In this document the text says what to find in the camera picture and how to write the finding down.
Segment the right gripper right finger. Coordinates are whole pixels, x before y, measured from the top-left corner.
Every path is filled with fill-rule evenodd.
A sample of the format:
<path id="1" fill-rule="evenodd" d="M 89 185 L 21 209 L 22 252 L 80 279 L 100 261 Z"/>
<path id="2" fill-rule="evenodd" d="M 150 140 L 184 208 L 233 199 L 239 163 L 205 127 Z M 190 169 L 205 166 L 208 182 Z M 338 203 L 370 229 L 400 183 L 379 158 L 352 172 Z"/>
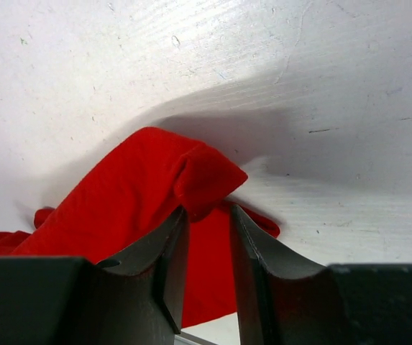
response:
<path id="1" fill-rule="evenodd" d="M 412 264 L 318 264 L 232 206 L 242 344 L 412 344 Z"/>

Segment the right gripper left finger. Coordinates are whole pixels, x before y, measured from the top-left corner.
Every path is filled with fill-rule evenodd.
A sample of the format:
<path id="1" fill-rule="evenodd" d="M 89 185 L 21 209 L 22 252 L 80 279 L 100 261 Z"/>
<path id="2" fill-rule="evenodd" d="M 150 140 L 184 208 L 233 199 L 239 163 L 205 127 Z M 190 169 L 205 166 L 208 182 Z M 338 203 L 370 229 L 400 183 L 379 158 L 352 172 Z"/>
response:
<path id="1" fill-rule="evenodd" d="M 97 264 L 0 257 L 0 344 L 172 344 L 180 333 L 189 223 L 177 208 Z"/>

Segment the red t shirt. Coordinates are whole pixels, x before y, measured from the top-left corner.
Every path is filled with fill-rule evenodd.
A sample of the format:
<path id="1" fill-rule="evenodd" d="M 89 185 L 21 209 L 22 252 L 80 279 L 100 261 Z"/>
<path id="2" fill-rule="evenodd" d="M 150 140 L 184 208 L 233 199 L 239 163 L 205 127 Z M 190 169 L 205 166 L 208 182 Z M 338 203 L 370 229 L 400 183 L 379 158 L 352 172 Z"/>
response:
<path id="1" fill-rule="evenodd" d="M 0 232 L 0 256 L 79 256 L 100 262 L 158 227 L 177 207 L 191 223 L 183 327 L 237 309 L 230 193 L 247 174 L 204 142 L 145 127 L 100 161 L 35 230 Z"/>

